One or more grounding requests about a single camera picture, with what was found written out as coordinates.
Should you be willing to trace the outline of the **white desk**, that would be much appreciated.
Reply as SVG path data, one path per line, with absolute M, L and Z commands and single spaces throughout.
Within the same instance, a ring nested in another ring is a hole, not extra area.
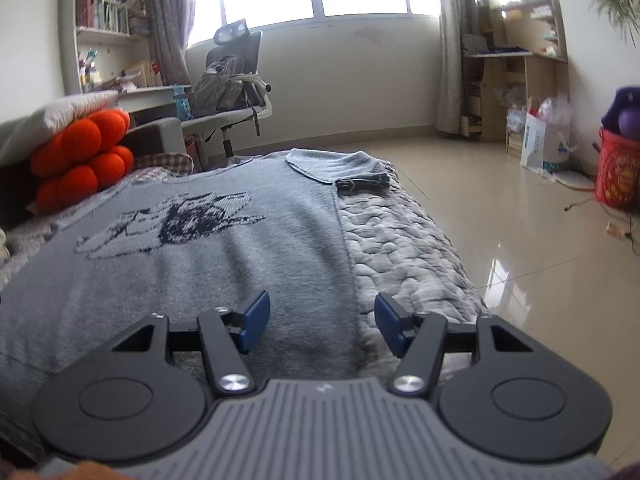
M 130 114 L 175 104 L 175 98 L 183 99 L 191 89 L 190 84 L 175 84 L 174 86 L 137 88 L 120 92 L 116 99 L 118 107 Z

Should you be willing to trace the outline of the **wooden desk shelf unit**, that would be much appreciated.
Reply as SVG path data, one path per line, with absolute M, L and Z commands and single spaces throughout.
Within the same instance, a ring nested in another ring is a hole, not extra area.
M 527 105 L 567 92 L 560 0 L 476 0 L 478 33 L 462 39 L 460 132 L 521 155 Z

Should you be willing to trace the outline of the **white blue cardboard box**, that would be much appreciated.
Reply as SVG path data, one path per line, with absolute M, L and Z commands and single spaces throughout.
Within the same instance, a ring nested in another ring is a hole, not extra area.
M 526 114 L 520 165 L 553 174 L 568 168 L 578 140 L 570 132 L 574 110 L 567 100 L 547 98 Z

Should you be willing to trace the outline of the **grey knitted cat sweater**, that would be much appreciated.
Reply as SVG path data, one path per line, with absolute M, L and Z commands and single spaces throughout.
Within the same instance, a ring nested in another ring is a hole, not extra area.
M 2 437 L 35 451 L 40 386 L 145 315 L 189 322 L 260 290 L 255 377 L 355 377 L 361 309 L 336 185 L 382 171 L 363 152 L 291 150 L 89 200 L 2 289 Z

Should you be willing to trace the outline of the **grey white quilted bedspread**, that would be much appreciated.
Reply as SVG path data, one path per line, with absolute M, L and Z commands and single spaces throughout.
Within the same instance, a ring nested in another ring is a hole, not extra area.
M 386 379 L 397 362 L 374 322 L 373 301 L 377 294 L 386 292 L 410 311 L 435 312 L 454 323 L 472 323 L 487 308 L 454 244 L 421 205 L 397 179 L 390 180 L 386 188 L 373 189 L 369 188 L 372 178 L 375 177 L 338 181 L 337 206 L 361 309 L 358 335 L 362 361 L 355 377 Z M 114 190 L 93 198 L 110 197 L 129 183 L 144 182 L 128 178 Z M 88 201 L 58 214 L 29 220 L 9 232 L 14 256 L 1 272 L 1 292 L 50 240 L 56 224 L 77 214 Z M 42 455 L 39 439 L 35 451 L 14 445 L 2 435 L 1 441 L 30 458 Z

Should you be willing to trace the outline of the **grey backpack on chair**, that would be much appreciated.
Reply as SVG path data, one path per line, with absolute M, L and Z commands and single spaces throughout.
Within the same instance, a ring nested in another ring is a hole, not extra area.
M 250 106 L 261 106 L 262 99 L 252 84 L 234 79 L 245 73 L 245 60 L 239 55 L 225 55 L 206 67 L 189 96 L 195 118 L 212 116 Z

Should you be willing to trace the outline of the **grey checkered blanket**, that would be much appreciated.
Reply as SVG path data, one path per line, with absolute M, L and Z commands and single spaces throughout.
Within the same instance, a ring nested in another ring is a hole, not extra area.
M 193 170 L 194 161 L 188 154 L 143 155 L 134 160 L 131 180 L 134 182 L 163 181 L 188 176 Z

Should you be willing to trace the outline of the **white office chair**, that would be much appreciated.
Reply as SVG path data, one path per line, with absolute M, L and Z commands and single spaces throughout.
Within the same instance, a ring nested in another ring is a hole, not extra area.
M 181 121 L 182 132 L 195 145 L 198 166 L 209 166 L 205 145 L 216 132 L 222 135 L 224 162 L 236 164 L 229 131 L 243 122 L 261 134 L 260 121 L 272 115 L 271 86 L 258 74 L 262 33 L 252 32 L 245 20 L 216 30 L 207 52 L 204 72 L 193 87 L 175 96 L 188 108 Z

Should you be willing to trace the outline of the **white pillow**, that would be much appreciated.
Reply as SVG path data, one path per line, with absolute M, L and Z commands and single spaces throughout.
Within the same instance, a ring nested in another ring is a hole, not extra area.
M 62 132 L 74 120 L 113 105 L 117 97 L 115 90 L 64 96 L 28 116 L 2 122 L 1 166 L 11 166 L 28 159 L 40 145 Z

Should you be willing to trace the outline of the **left grey curtain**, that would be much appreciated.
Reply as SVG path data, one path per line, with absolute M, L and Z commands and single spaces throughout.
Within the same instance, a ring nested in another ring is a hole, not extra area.
M 193 27 L 194 0 L 146 0 L 150 14 L 152 57 L 164 84 L 188 84 L 184 54 Z

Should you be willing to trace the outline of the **white bookshelf with books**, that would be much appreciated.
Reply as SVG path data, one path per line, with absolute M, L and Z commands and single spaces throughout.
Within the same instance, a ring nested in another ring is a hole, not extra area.
M 99 89 L 151 62 L 146 0 L 58 0 L 58 39 L 65 92 Z

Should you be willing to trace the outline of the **right beige curtain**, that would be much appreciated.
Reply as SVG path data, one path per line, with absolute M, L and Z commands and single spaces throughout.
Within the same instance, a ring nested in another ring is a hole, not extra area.
M 440 0 L 440 53 L 442 70 L 436 128 L 444 133 L 457 134 L 463 107 L 462 56 L 465 34 L 478 31 L 475 0 Z

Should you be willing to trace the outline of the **red patterned basket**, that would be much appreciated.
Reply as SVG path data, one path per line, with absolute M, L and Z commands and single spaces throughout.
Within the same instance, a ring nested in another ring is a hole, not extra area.
M 598 202 L 619 210 L 639 206 L 639 142 L 601 128 L 597 181 Z

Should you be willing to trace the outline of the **orange pumpkin cushion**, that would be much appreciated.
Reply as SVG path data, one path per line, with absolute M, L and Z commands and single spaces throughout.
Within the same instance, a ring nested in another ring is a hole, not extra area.
M 120 144 L 130 116 L 104 108 L 72 122 L 30 158 L 38 179 L 36 211 L 50 214 L 118 183 L 134 166 L 134 154 Z

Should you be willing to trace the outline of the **grey sofa headboard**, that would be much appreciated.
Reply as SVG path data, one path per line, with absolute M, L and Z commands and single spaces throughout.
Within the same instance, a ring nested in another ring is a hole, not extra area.
M 143 155 L 186 152 L 181 122 L 175 117 L 157 119 L 134 128 L 130 126 L 120 144 L 132 151 L 134 159 Z M 30 157 L 17 164 L 1 167 L 3 229 L 11 229 L 34 215 L 29 207 L 35 206 L 38 179 L 30 170 Z

